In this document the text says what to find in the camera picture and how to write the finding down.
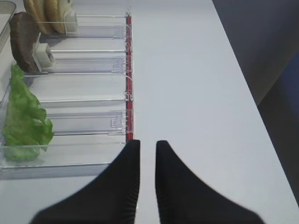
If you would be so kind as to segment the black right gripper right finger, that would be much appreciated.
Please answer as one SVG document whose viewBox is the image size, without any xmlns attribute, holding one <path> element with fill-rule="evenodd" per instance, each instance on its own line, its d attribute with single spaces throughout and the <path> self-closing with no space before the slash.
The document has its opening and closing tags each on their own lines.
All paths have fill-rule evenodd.
<svg viewBox="0 0 299 224">
<path fill-rule="evenodd" d="M 155 188 L 162 224 L 263 223 L 199 179 L 165 140 L 156 144 Z"/>
</svg>

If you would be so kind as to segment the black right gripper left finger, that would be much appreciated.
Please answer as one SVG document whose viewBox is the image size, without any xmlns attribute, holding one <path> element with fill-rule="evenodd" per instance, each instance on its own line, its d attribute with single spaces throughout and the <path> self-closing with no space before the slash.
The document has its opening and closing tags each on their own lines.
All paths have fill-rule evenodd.
<svg viewBox="0 0 299 224">
<path fill-rule="evenodd" d="M 33 224 L 133 224 L 140 189 L 140 141 L 130 140 L 92 182 L 39 211 Z"/>
</svg>

